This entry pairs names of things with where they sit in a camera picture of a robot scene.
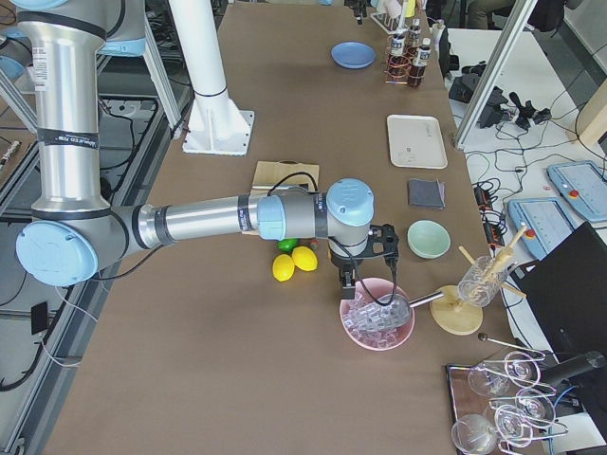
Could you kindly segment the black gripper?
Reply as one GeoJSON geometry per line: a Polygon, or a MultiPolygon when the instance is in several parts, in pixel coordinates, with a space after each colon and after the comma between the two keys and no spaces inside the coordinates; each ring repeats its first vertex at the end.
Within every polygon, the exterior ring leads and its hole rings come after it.
{"type": "Polygon", "coordinates": [[[335,236],[330,236],[328,243],[331,262],[339,271],[342,299],[350,299],[351,295],[356,295],[356,280],[362,280],[359,267],[365,260],[381,258],[389,267],[391,281],[393,286],[396,286],[399,238],[393,225],[369,226],[366,237],[352,246],[335,236]]]}

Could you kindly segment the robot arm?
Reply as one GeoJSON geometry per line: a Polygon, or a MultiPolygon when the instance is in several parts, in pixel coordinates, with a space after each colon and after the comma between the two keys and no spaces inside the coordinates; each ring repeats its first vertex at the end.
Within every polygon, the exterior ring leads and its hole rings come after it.
{"type": "Polygon", "coordinates": [[[396,270],[395,230],[373,223],[373,193],[355,178],[320,191],[285,177],[262,193],[155,207],[136,180],[156,176],[159,163],[138,153],[122,165],[119,194],[103,191],[97,58],[148,54],[144,3],[19,1],[16,18],[31,43],[41,193],[15,255],[37,281],[67,287],[137,252],[236,232],[326,240],[347,299],[364,260],[380,257],[396,270]]]}

